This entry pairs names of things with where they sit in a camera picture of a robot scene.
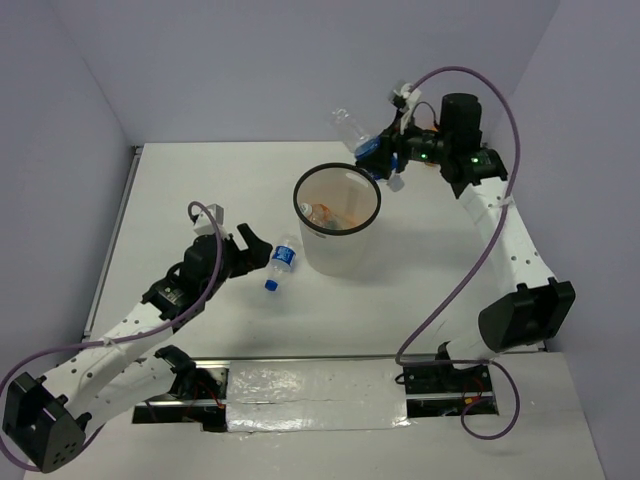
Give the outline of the blue cap pepsi water bottle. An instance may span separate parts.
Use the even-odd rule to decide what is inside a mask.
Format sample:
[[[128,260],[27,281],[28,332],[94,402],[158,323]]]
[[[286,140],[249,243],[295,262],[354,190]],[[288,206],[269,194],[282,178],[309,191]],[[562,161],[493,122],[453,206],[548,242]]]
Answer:
[[[267,264],[264,283],[267,291],[278,291],[291,278],[300,251],[300,240],[293,234],[285,234],[276,241]]]

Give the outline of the blue label white cap bottle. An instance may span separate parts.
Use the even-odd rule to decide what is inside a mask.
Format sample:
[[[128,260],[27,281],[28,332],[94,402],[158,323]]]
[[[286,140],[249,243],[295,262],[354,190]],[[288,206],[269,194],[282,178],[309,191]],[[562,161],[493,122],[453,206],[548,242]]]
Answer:
[[[357,153],[373,150],[378,147],[378,135],[371,134],[369,130],[361,124],[358,118],[346,108],[334,109],[330,114],[330,123],[338,134],[339,139],[354,157],[354,160]],[[398,166],[396,173],[390,180],[375,181],[385,183],[392,192],[399,192],[405,186],[404,181],[398,173]]]

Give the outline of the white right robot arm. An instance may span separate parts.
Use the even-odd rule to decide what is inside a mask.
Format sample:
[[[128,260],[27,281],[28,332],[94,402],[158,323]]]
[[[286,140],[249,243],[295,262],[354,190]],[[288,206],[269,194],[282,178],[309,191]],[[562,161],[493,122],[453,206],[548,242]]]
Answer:
[[[491,264],[501,294],[478,314],[468,332],[441,344],[430,363],[437,384],[456,391],[468,381],[469,369],[516,347],[554,338],[576,292],[571,282],[557,280],[538,253],[509,191],[514,171],[506,169],[495,150],[482,145],[478,98],[445,95],[440,123],[432,130],[415,123],[418,91],[394,93],[391,102],[394,120],[357,148],[357,166],[385,180],[410,161],[439,166],[486,244],[481,258]]]

